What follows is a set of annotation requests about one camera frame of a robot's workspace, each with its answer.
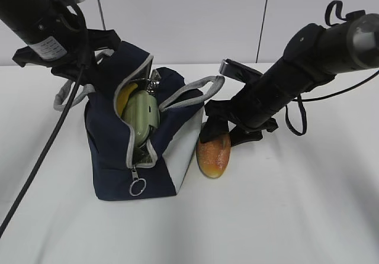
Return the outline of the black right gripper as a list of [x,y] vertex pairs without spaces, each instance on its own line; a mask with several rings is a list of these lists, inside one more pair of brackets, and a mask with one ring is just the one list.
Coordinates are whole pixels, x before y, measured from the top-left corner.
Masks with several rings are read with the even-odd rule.
[[228,121],[236,125],[229,133],[231,146],[238,146],[243,143],[260,141],[263,139],[262,130],[269,133],[278,129],[278,124],[274,118],[266,120],[259,126],[250,126],[243,122],[233,113],[232,104],[229,100],[210,100],[205,105],[207,121],[200,131],[200,142],[208,143],[216,140],[219,136],[229,132]]

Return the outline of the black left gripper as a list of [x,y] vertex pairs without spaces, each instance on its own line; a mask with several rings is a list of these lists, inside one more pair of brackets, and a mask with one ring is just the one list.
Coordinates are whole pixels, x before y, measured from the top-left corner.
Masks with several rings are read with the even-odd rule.
[[120,44],[121,39],[115,30],[89,29],[86,43],[80,42],[76,49],[58,60],[45,61],[30,47],[18,49],[12,59],[21,67],[27,64],[48,67],[53,75],[72,81],[79,77],[81,66],[84,66],[81,85],[91,84],[105,94],[110,91],[112,82],[99,67],[95,52],[105,49],[117,51]]

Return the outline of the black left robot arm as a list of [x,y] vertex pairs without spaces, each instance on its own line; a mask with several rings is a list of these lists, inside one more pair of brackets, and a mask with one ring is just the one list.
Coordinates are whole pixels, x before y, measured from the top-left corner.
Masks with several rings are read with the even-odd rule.
[[1,0],[1,21],[26,45],[12,57],[17,65],[44,66],[55,76],[106,93],[112,82],[95,53],[118,50],[121,39],[114,30],[89,29],[79,7],[83,1]]

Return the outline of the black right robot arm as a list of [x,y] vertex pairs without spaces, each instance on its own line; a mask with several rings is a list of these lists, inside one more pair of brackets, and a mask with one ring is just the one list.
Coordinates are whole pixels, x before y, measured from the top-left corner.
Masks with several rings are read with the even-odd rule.
[[357,11],[347,21],[324,28],[308,24],[287,44],[265,72],[225,59],[220,74],[244,87],[230,100],[211,100],[200,133],[207,143],[229,134],[232,146],[259,141],[278,128],[273,116],[301,94],[325,85],[341,73],[378,67],[378,14]]

